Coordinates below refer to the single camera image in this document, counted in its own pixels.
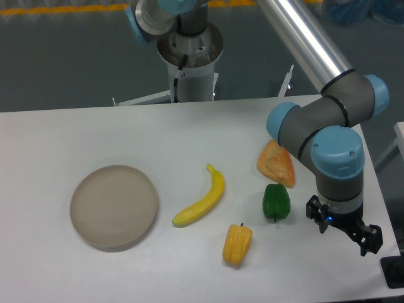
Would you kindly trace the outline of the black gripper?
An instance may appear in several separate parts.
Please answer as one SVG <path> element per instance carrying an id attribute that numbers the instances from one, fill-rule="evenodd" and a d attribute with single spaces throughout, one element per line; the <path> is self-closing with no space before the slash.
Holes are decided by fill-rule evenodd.
<path id="1" fill-rule="evenodd" d="M 331 207 L 313 195 L 306 203 L 306 217 L 313 220 L 323 234 L 329 226 L 346 233 L 360 246 L 360 255 L 377 254 L 383 245 L 382 229 L 378 225 L 363 224 L 363 204 L 349 213 L 332 212 Z"/>

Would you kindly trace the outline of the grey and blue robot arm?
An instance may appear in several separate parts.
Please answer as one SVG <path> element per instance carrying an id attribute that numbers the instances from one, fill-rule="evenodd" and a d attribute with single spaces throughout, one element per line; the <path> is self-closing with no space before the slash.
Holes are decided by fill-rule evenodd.
<path id="1" fill-rule="evenodd" d="M 126 8 L 129 25 L 142 44 L 156 41 L 172 77 L 173 103 L 213 100 L 213 65 L 223 39 L 208 22 L 206 1 L 137 1 Z M 269 114 L 270 136 L 316 178 L 317 194 L 306 215 L 321 232 L 337 228 L 377 253 L 381 228 L 363 222 L 364 147 L 354 126 L 389 103 L 384 81 L 354 70 L 302 1 L 258 1 L 258 8 L 296 58 L 320 98 L 301 107 L 277 105 Z"/>

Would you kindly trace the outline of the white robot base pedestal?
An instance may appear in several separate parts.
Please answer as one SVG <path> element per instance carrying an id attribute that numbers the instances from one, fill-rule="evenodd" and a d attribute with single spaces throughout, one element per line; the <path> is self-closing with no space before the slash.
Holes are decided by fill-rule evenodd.
<path id="1" fill-rule="evenodd" d="M 158 54 L 167 66 L 169 89 L 114 105 L 213 101 L 218 79 L 215 64 L 222 55 L 223 47 L 222 34 L 212 23 L 192 37 L 177 32 L 169 34 L 157 42 Z"/>

